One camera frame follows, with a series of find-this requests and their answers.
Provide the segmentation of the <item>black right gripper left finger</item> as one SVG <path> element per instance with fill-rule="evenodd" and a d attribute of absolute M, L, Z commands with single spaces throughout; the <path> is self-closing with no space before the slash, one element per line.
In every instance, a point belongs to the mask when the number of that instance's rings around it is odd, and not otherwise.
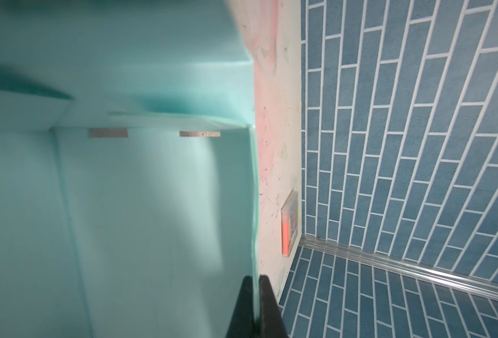
<path fill-rule="evenodd" d="M 245 276 L 240 286 L 226 338 L 254 337 L 253 279 Z"/>

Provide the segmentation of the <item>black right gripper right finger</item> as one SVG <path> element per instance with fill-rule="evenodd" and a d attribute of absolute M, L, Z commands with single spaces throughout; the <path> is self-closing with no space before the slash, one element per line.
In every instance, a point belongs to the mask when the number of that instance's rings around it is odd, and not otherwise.
<path fill-rule="evenodd" d="M 281 311 L 266 275 L 259 277 L 260 288 L 260 337 L 262 338 L 288 338 Z"/>

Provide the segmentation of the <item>light teal paper box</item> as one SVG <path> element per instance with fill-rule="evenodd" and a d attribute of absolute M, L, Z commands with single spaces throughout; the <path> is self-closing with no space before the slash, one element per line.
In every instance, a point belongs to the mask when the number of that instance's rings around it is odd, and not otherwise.
<path fill-rule="evenodd" d="M 0 1 L 0 337 L 226 337 L 253 279 L 234 1 Z"/>

